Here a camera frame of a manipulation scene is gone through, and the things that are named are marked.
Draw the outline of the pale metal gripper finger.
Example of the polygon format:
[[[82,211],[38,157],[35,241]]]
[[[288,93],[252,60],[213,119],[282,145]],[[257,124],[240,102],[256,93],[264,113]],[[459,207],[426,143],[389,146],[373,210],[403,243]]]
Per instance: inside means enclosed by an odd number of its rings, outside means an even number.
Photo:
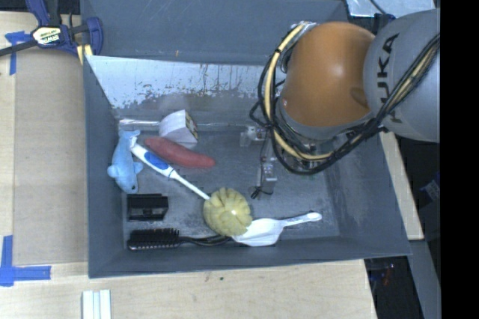
[[[256,186],[257,194],[273,194],[277,180],[276,159],[272,157],[261,157]]]
[[[239,146],[247,148],[251,145],[261,145],[266,140],[266,130],[258,125],[247,125],[240,133]]]

